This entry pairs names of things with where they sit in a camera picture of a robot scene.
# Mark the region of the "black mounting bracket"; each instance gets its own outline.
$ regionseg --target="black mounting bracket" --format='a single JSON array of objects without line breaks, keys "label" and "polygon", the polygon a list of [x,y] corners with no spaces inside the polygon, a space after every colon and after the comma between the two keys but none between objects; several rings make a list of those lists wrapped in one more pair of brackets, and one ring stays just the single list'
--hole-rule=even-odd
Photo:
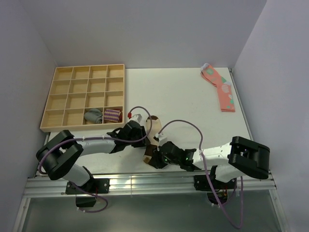
[{"label": "black mounting bracket", "polygon": [[[215,190],[219,190],[219,189],[234,189],[235,186],[235,180],[230,180],[227,183],[218,181],[213,179],[211,181],[213,187]],[[211,188],[209,186],[209,183],[207,181],[207,178],[205,175],[195,175],[194,176],[194,188],[197,191],[207,191],[207,192],[211,192]]]},{"label": "black mounting bracket", "polygon": [[[108,193],[110,189],[110,180],[108,178],[98,178],[98,179],[94,179],[94,184],[93,187],[89,190],[87,190],[87,192],[90,193]],[[67,195],[76,195],[76,194],[83,194],[82,192],[80,192],[79,190],[77,190],[70,182],[67,183],[67,187],[66,187],[66,194]]]},{"label": "black mounting bracket", "polygon": [[179,165],[181,169],[187,172],[200,170],[200,168],[193,165],[193,155],[196,151],[196,149],[183,150],[171,141],[159,146],[159,155],[165,164]]}]

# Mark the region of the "rolled sock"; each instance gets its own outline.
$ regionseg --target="rolled sock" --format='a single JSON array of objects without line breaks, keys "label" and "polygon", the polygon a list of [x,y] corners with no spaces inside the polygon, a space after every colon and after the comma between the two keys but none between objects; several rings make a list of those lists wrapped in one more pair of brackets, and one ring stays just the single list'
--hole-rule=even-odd
[{"label": "rolled sock", "polygon": [[104,120],[108,122],[120,122],[122,118],[120,110],[106,109],[104,111]]},{"label": "rolled sock", "polygon": [[100,110],[93,108],[84,114],[84,119],[95,124],[100,124],[103,121],[102,116],[103,114]]}]

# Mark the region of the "cable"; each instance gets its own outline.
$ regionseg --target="cable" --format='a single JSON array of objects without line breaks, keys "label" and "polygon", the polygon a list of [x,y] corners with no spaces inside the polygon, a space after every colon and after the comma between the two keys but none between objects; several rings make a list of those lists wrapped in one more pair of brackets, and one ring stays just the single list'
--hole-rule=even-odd
[{"label": "cable", "polygon": [[[131,114],[131,112],[137,108],[140,108],[140,109],[143,109],[144,111],[146,111],[146,113],[148,114],[148,116],[151,118],[151,115],[149,113],[149,111],[142,107],[142,106],[135,106],[133,107],[130,111],[129,111],[129,114]],[[106,138],[103,138],[103,137],[88,137],[88,138],[73,138],[73,139],[68,139],[68,140],[65,140],[59,144],[57,144],[56,146],[54,146],[52,149],[50,149],[44,156],[43,158],[41,159],[41,161],[39,162],[39,166],[38,166],[38,170],[39,170],[39,173],[41,174],[47,174],[45,172],[42,171],[42,166],[45,162],[45,160],[47,159],[47,157],[53,152],[55,151],[56,149],[60,148],[61,146],[63,146],[64,144],[67,144],[67,143],[70,143],[70,142],[73,142],[73,141],[83,141],[83,140],[101,140],[101,139],[106,139],[106,140],[115,140],[115,141],[120,141],[120,142],[123,142],[123,143],[138,143],[144,139],[146,139],[150,133],[150,131],[152,130],[152,127],[153,127],[153,121],[150,120],[150,128],[149,130],[147,131],[146,135],[144,137],[142,137],[141,139],[138,139],[138,140],[123,140],[123,139],[117,139],[117,138],[112,138],[112,137],[106,137]],[[90,193],[90,192],[86,192],[84,190],[82,190],[80,187],[78,187],[75,183],[71,182],[74,187],[79,190],[80,192],[84,193],[84,194],[88,194],[90,196],[93,196],[93,197],[97,197],[97,198],[100,198],[102,200],[104,200],[106,202],[106,205],[102,208],[102,209],[99,209],[99,210],[84,210],[84,209],[81,209],[79,208],[79,210],[83,211],[83,212],[86,212],[86,213],[98,213],[98,212],[101,212],[103,211],[104,209],[106,209],[107,205],[108,205],[108,201],[106,198],[102,197],[102,196],[99,196],[97,194],[93,194],[93,193]]]},{"label": "cable", "polygon": [[235,191],[236,191],[236,188],[237,188],[237,178],[235,178],[234,181],[235,181],[235,185],[234,185],[234,189],[233,189],[232,195],[222,205],[226,205],[234,197]]},{"label": "cable", "polygon": [[196,126],[194,125],[193,123],[191,122],[188,122],[188,121],[185,121],[185,120],[181,120],[181,119],[176,119],[176,120],[172,120],[170,122],[168,122],[160,131],[159,131],[159,134],[171,123],[173,122],[184,122],[184,123],[187,123],[187,124],[190,124],[191,126],[193,126],[195,129],[197,129],[197,131],[199,132],[200,136],[201,136],[201,140],[199,142],[199,145],[198,145],[198,148],[199,148],[199,151],[200,151],[200,154],[201,154],[201,157],[203,159],[203,163],[204,163],[204,168],[205,168],[205,174],[206,174],[206,178],[207,178],[207,181],[209,183],[209,186],[211,188],[211,191],[219,205],[219,207],[222,209],[222,212],[223,214],[226,216],[227,220],[231,223],[231,225],[235,228],[235,229],[241,229],[242,226],[243,226],[243,179],[242,179],[242,176],[240,177],[240,180],[241,180],[241,187],[240,187],[240,224],[239,225],[236,225],[232,219],[230,218],[230,216],[227,214],[225,208],[224,208],[224,205],[221,203],[217,193],[216,193],[216,190],[214,189],[212,183],[211,183],[211,179],[209,177],[209,174],[208,174],[208,171],[207,171],[207,163],[206,163],[206,159],[205,159],[205,156],[202,152],[202,143],[203,143],[203,134],[201,132],[201,130]]}]

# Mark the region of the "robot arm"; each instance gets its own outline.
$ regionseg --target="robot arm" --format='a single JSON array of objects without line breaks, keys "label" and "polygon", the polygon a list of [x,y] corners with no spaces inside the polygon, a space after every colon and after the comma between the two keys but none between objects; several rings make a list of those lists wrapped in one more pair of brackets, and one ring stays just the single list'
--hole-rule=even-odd
[{"label": "robot arm", "polygon": [[[167,141],[164,134],[157,134],[158,149],[154,153],[162,157],[161,166],[168,163],[179,165],[187,171],[204,169],[203,158],[198,149],[178,148]],[[227,183],[248,175],[256,179],[267,179],[269,170],[269,148],[254,141],[233,137],[232,142],[222,146],[203,149],[207,166],[213,170],[213,179]]]},{"label": "robot arm", "polygon": [[[94,184],[91,173],[85,168],[75,164],[80,156],[95,154],[95,153],[115,153],[122,151],[126,146],[133,147],[147,146],[150,142],[146,138],[138,143],[125,143],[115,140],[106,139],[112,137],[120,140],[138,140],[146,135],[144,126],[140,125],[141,115],[134,115],[123,128],[115,129],[102,136],[101,140],[82,140],[73,141],[61,146],[64,152],[60,149],[53,151],[44,161],[43,168],[51,180],[64,178],[82,187],[85,191],[93,189]],[[68,131],[63,130],[43,146],[36,154],[39,161],[53,147],[63,141],[72,139],[74,136]]]}]

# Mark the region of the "gray sock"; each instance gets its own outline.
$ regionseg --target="gray sock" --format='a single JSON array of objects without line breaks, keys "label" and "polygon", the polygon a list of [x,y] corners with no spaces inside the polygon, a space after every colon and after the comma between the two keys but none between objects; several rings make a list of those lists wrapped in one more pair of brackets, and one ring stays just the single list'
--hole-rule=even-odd
[{"label": "gray sock", "polygon": [[84,119],[95,124],[100,124],[103,121],[103,114],[100,110],[93,108],[84,114]]}]

